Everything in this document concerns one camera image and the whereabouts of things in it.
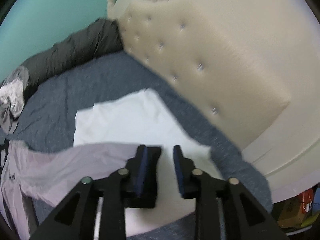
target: bed post finial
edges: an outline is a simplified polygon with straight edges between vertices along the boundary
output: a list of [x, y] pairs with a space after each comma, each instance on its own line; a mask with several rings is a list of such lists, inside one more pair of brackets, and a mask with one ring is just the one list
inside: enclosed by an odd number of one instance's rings
[[107, 17], [109, 19], [114, 19], [114, 6], [115, 0], [107, 0]]

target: fitted sheet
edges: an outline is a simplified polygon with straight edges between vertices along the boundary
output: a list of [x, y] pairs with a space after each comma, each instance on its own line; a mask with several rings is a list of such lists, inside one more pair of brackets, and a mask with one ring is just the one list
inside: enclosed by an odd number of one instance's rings
[[[54, 153], [73, 146], [75, 116], [80, 109], [96, 102], [116, 100], [131, 92], [153, 88], [188, 135], [212, 147], [211, 158], [224, 178], [237, 177], [268, 210], [272, 209], [266, 179], [244, 162], [239, 150], [198, 110], [161, 78], [143, 67], [124, 51], [102, 56], [55, 76], [41, 84], [28, 100], [12, 135], [0, 130], [0, 144], [5, 138], [24, 140], [31, 149]], [[52, 210], [34, 200], [39, 223]], [[194, 216], [131, 239], [193, 239]]]

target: white t-shirt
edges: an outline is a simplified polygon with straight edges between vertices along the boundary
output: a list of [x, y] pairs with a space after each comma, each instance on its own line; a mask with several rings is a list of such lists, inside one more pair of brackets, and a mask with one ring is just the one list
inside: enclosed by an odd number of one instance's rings
[[127, 236], [145, 233], [176, 221], [195, 210], [195, 200], [181, 198], [173, 164], [173, 147], [180, 144], [185, 157], [211, 176], [221, 179], [210, 161], [210, 147], [190, 138], [152, 89], [115, 101], [95, 103], [76, 114], [74, 146], [99, 142], [161, 146], [158, 162], [156, 208], [125, 210]]

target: beige upholstered panel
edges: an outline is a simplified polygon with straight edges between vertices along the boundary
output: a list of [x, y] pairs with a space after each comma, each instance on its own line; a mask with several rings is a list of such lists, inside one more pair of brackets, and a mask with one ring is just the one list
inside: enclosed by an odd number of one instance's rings
[[125, 50], [241, 149], [290, 102], [282, 81], [263, 61], [231, 44], [190, 0], [132, 1], [118, 21]]

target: cardboard box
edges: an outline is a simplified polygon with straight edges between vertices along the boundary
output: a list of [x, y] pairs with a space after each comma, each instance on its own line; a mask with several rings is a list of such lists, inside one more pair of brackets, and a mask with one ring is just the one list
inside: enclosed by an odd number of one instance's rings
[[301, 228], [301, 222], [306, 214], [302, 212], [302, 203], [298, 198], [286, 200], [282, 212], [278, 218], [281, 228]]

